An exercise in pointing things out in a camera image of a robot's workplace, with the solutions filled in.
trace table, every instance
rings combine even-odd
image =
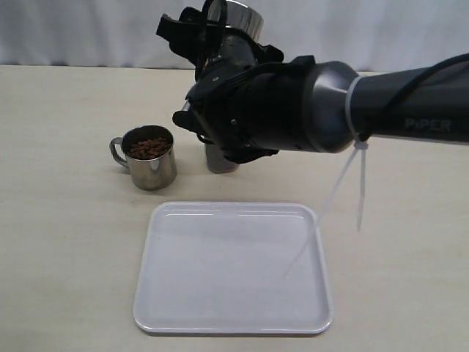
[[[280,152],[213,175],[172,125],[190,70],[0,67],[0,351],[467,351],[469,148],[374,138],[322,240],[333,325],[313,338],[150,337],[132,317],[148,220],[169,200],[300,202],[316,212],[351,150]],[[109,141],[170,128],[179,174],[138,190]]]

